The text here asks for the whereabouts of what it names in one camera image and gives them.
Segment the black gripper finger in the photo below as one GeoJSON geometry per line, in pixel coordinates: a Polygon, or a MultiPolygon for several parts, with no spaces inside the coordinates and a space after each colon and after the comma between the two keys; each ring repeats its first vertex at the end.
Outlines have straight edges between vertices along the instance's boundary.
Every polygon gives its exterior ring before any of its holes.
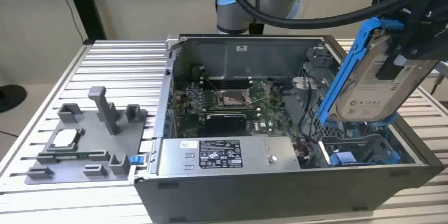
{"type": "Polygon", "coordinates": [[[396,76],[404,68],[404,63],[407,62],[405,60],[407,59],[403,55],[388,56],[376,73],[376,78],[379,80],[395,80],[396,76]]]}

